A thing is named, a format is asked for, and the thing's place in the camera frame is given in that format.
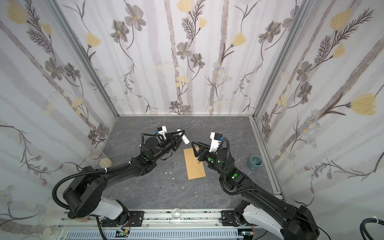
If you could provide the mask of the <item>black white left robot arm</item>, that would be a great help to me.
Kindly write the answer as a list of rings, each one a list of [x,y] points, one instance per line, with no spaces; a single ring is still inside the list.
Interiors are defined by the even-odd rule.
[[[69,210],[70,219],[103,217],[115,226],[126,226],[132,219],[128,208],[119,200],[104,198],[104,190],[127,179],[150,173],[157,166],[157,160],[175,152],[185,138],[184,130],[141,134],[138,156],[113,168],[95,170],[85,167],[79,173],[58,181],[53,187],[52,198],[58,206]]]

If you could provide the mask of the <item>tan paper envelope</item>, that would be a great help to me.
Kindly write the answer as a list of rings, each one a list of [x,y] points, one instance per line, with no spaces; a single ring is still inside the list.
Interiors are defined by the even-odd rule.
[[[192,148],[184,149],[184,157],[186,162],[188,180],[206,177],[204,164],[198,161],[198,158],[195,157],[194,150]]]

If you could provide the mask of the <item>white glue stick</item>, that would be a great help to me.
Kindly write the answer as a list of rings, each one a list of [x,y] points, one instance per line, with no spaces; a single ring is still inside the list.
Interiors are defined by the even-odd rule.
[[[179,133],[179,136],[182,138],[183,142],[184,142],[186,145],[188,145],[188,144],[190,143],[190,140],[187,138],[187,136],[186,136],[185,134],[183,134],[183,133],[181,132],[182,130],[179,130],[179,129],[178,129],[178,131],[180,132],[180,133]]]

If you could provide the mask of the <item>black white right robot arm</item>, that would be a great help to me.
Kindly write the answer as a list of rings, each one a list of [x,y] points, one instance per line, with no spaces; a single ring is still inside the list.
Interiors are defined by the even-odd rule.
[[[222,190],[230,195],[241,195],[244,200],[235,208],[239,223],[259,226],[281,240],[316,240],[323,232],[311,213],[301,205],[295,207],[257,185],[235,166],[228,139],[216,151],[201,142],[192,142],[198,161],[208,163],[218,172]]]

